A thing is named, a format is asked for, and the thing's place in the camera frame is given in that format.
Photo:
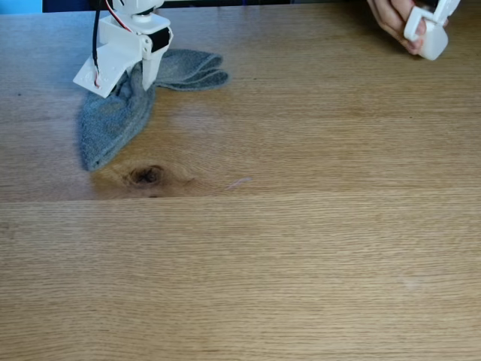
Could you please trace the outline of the person's hand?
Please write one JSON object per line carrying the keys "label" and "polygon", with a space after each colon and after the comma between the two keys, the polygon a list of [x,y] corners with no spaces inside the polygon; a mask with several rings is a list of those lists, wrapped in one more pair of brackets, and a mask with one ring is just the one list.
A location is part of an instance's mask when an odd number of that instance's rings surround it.
{"label": "person's hand", "polygon": [[449,43],[445,26],[459,2],[372,0],[368,5],[380,27],[409,53],[434,61]]}

